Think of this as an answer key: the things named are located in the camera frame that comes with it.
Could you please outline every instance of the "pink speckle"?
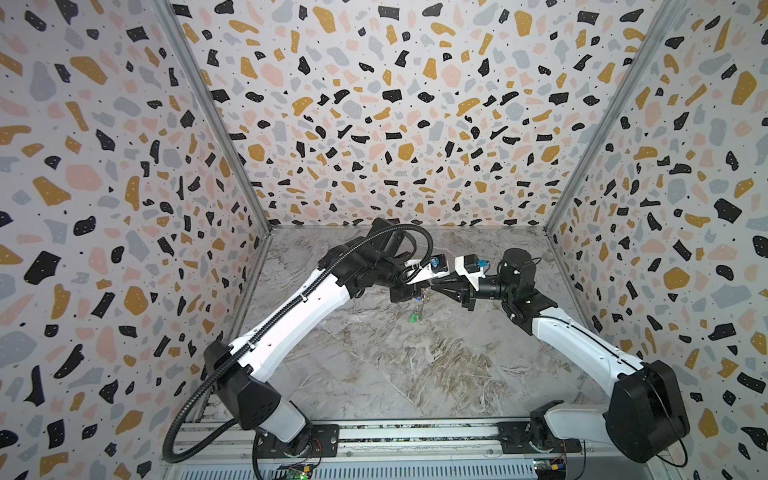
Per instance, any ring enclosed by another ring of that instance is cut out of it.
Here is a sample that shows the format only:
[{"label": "pink speckle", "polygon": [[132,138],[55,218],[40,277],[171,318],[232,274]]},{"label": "pink speckle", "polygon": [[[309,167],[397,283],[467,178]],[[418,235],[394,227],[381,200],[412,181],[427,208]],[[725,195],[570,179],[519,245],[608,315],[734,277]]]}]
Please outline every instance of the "pink speckle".
[{"label": "pink speckle", "polygon": [[152,131],[157,130],[157,119],[156,118],[141,118],[141,124],[144,125],[146,128],[149,128]]},{"label": "pink speckle", "polygon": [[84,319],[88,316],[88,312],[91,311],[91,302],[87,298],[81,298],[78,300],[78,318]]},{"label": "pink speckle", "polygon": [[61,352],[64,352],[67,349],[66,345],[59,345],[50,352],[48,352],[48,355],[45,356],[45,361],[50,363],[56,360],[56,357],[61,355]]},{"label": "pink speckle", "polygon": [[349,24],[349,17],[346,16],[346,10],[341,12],[341,15],[339,15],[337,18],[339,19],[341,26],[344,27],[344,31],[349,33],[349,30],[352,29],[352,26]]},{"label": "pink speckle", "polygon": [[653,127],[661,117],[661,104],[657,101],[649,104],[645,108],[645,126]]},{"label": "pink speckle", "polygon": [[0,95],[0,109],[6,114],[13,115],[14,117],[28,117],[29,112],[24,105],[16,104],[9,99]]},{"label": "pink speckle", "polygon": [[118,353],[114,348],[114,329],[111,326],[101,329],[96,342],[96,355],[109,363],[118,359]]},{"label": "pink speckle", "polygon": [[453,23],[458,27],[464,26],[464,19],[462,18],[462,12],[458,9],[458,5],[453,6]]},{"label": "pink speckle", "polygon": [[112,60],[112,57],[109,56],[109,54],[101,50],[98,52],[98,59],[101,60],[101,63],[107,66],[110,70],[112,70],[115,74],[120,74],[120,67],[118,67],[118,64],[114,63],[114,60]]},{"label": "pink speckle", "polygon": [[667,248],[659,240],[652,238],[641,245],[640,251],[643,253],[664,253]]},{"label": "pink speckle", "polygon": [[80,339],[80,340],[90,340],[94,337],[96,334],[93,329],[87,328],[87,327],[81,327],[74,329],[74,334]]},{"label": "pink speckle", "polygon": [[727,245],[721,244],[707,255],[709,260],[735,260],[739,252]]},{"label": "pink speckle", "polygon": [[135,120],[126,120],[123,124],[123,129],[130,131],[132,134],[136,133],[136,128],[138,127],[138,123],[136,123]]},{"label": "pink speckle", "polygon": [[38,237],[37,235],[29,235],[27,233],[20,233],[19,235],[16,235],[16,243],[23,244],[23,243],[39,243],[43,241],[43,237]]},{"label": "pink speckle", "polygon": [[449,65],[442,69],[440,78],[442,78],[445,84],[450,88],[456,88],[462,79],[462,71],[454,65]]},{"label": "pink speckle", "polygon": [[46,109],[50,118],[63,118],[64,112],[61,111],[61,107],[57,103],[52,103]]},{"label": "pink speckle", "polygon": [[88,407],[88,410],[83,412],[83,418],[86,418],[88,420],[93,420],[96,416],[96,411],[98,410],[98,404],[93,404]]},{"label": "pink speckle", "polygon": [[112,22],[112,25],[115,27],[120,28],[123,25],[123,18],[120,15],[114,12],[109,12],[109,15],[107,16],[109,17],[109,21]]},{"label": "pink speckle", "polygon": [[91,255],[88,258],[88,266],[101,275],[108,273],[107,269],[107,256],[104,254],[104,249],[100,247],[94,247],[91,250]]},{"label": "pink speckle", "polygon": [[67,167],[67,184],[76,190],[98,191],[104,184],[96,170],[87,164],[75,164]]},{"label": "pink speckle", "polygon": [[208,13],[208,10],[201,8],[197,11],[197,13],[200,14],[200,17],[203,19],[205,26],[210,27],[210,13]]},{"label": "pink speckle", "polygon": [[130,282],[131,280],[140,280],[141,279],[141,272],[128,267],[125,269],[125,273],[123,274],[123,281],[124,282]]}]

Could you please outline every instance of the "terrazzo wallpaper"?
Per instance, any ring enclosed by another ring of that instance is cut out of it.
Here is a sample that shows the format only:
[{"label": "terrazzo wallpaper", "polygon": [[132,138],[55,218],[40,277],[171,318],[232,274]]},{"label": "terrazzo wallpaper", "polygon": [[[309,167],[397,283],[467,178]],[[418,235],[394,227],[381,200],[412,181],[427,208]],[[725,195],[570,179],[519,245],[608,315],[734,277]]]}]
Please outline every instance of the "terrazzo wallpaper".
[{"label": "terrazzo wallpaper", "polygon": [[156,478],[256,259],[140,0],[0,5],[0,478]]},{"label": "terrazzo wallpaper", "polygon": [[688,6],[554,237],[595,328],[677,374],[684,477],[757,480],[768,475],[768,2]]},{"label": "terrazzo wallpaper", "polygon": [[178,0],[273,224],[546,223],[651,0]]}]

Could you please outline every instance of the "black speckle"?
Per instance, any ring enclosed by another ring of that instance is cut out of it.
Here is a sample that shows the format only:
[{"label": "black speckle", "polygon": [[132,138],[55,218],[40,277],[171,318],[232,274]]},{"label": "black speckle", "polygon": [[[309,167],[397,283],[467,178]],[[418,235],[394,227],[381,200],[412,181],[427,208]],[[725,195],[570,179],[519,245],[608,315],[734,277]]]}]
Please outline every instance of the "black speckle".
[{"label": "black speckle", "polygon": [[27,10],[24,12],[24,20],[27,21],[32,27],[37,31],[45,31],[45,29],[48,27],[44,21],[34,13]]},{"label": "black speckle", "polygon": [[147,32],[144,31],[144,27],[130,28],[126,30],[125,33],[127,33],[128,38],[134,42],[139,40],[149,40],[149,37],[147,37]]},{"label": "black speckle", "polygon": [[61,261],[61,257],[45,250],[41,251],[38,257],[35,258],[35,261],[32,262],[27,273],[24,274],[24,280],[32,285],[39,285],[44,279],[56,274],[56,267],[59,261]]},{"label": "black speckle", "polygon": [[581,10],[578,13],[578,17],[576,22],[585,22],[591,25],[594,25],[594,23],[598,20],[599,13],[594,12],[586,12],[585,10]]},{"label": "black speckle", "polygon": [[714,207],[717,210],[717,218],[722,218],[731,223],[735,222],[739,215],[741,215],[741,209],[724,198],[720,198],[715,202]]},{"label": "black speckle", "polygon": [[382,7],[379,6],[379,17],[382,18],[394,18],[400,19],[400,9],[397,7]]},{"label": "black speckle", "polygon": [[76,237],[79,237],[80,235],[85,235],[86,233],[90,233],[94,230],[96,230],[96,217],[91,215],[85,220],[78,220],[75,222],[74,227],[72,228],[72,233]]}]

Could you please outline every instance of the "metal frame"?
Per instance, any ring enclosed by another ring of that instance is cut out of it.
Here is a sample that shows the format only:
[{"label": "metal frame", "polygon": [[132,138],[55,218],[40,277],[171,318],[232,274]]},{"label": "metal frame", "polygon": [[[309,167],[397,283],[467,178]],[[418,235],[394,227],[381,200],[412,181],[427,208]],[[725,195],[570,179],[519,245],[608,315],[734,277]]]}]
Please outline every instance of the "metal frame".
[{"label": "metal frame", "polygon": [[256,192],[253,191],[248,174],[240,163],[240,156],[237,154],[237,150],[235,150],[229,132],[227,132],[224,122],[210,97],[210,92],[205,85],[203,75],[200,73],[200,68],[194,60],[192,50],[190,49],[189,44],[184,40],[184,33],[181,31],[181,26],[170,6],[170,2],[168,0],[150,0],[149,3],[152,6],[157,21],[160,23],[163,33],[168,39],[168,43],[170,44],[179,65],[181,66],[181,70],[190,82],[192,94],[199,101],[200,108],[202,109],[205,118],[208,120],[208,125],[214,133],[216,141],[221,146],[224,157],[230,164],[230,169],[235,176],[237,184],[243,191],[243,195],[245,195],[248,207],[250,208],[259,230],[262,230],[263,235],[266,236],[270,230],[272,230],[272,227],[264,215],[264,210],[259,202],[259,197],[257,197]]},{"label": "metal frame", "polygon": [[659,8],[645,35],[645,40],[640,46],[640,50],[635,55],[632,65],[627,70],[627,74],[624,76],[614,97],[611,99],[611,103],[600,119],[598,129],[594,132],[591,141],[587,145],[587,149],[576,164],[576,168],[571,172],[571,176],[560,194],[560,200],[554,206],[554,210],[546,222],[545,230],[548,235],[554,233],[561,222],[561,218],[571,207],[571,200],[576,196],[587,173],[592,168],[592,165],[594,165],[603,144],[616,124],[616,120],[618,120],[624,107],[632,99],[632,94],[645,76],[648,66],[656,58],[656,53],[661,47],[664,38],[680,16],[686,3],[687,0],[664,0],[661,8]]}]

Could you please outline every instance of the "gray marble surface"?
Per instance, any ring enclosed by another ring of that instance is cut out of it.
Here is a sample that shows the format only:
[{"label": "gray marble surface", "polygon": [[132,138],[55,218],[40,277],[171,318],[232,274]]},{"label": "gray marble surface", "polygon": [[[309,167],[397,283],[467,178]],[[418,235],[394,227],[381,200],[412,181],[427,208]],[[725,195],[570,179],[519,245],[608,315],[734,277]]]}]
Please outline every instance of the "gray marble surface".
[{"label": "gray marble surface", "polygon": [[[367,229],[276,229],[242,332],[285,301],[330,247]],[[536,287],[577,315],[542,230],[434,229],[436,253],[449,265],[477,253],[495,265],[519,247],[542,257]],[[419,239],[420,257],[424,241]],[[528,416],[553,399],[602,403],[597,384],[557,350],[512,324],[498,302],[474,312],[430,292],[423,318],[409,322],[417,300],[392,304],[374,286],[332,312],[285,358],[270,383],[311,419]],[[230,418],[211,396],[204,421]]]}]

